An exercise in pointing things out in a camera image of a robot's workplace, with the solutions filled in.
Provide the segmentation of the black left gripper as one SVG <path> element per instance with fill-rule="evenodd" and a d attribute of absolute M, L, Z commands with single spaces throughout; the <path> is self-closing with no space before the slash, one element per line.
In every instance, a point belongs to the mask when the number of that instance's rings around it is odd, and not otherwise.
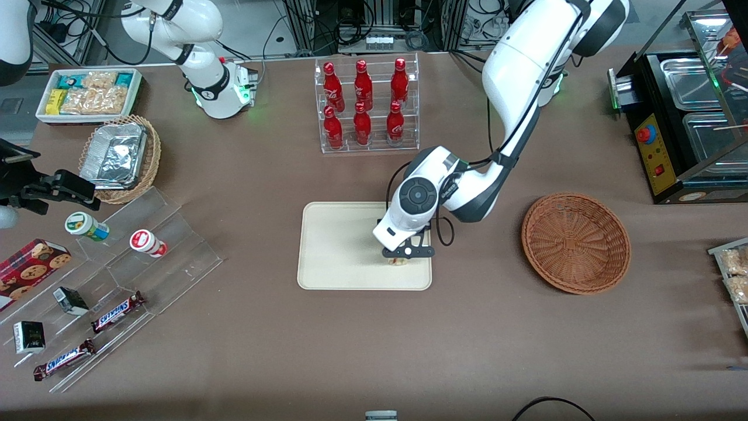
<path fill-rule="evenodd" d="M 387 259 L 431 258 L 435 249 L 431 243 L 431 227 L 423 227 L 408 238 L 408 246 L 398 246 L 395 250 L 383 248 L 382 256 Z"/>

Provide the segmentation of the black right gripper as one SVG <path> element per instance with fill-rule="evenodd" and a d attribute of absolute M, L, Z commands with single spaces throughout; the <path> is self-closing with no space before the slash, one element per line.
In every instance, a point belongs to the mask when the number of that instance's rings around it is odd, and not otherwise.
<path fill-rule="evenodd" d="M 46 215 L 49 204 L 44 199 L 56 197 L 59 202 L 77 203 L 92 211 L 101 208 L 101 200 L 95 196 L 95 185 L 72 171 L 54 173 L 54 190 L 57 192 L 54 196 L 51 186 L 43 181 L 46 175 L 35 170 L 32 160 L 37 157 L 40 157 L 37 152 L 1 139 L 1 199 L 6 199 L 6 205 Z M 26 189 L 36 197 L 20 197 Z"/>

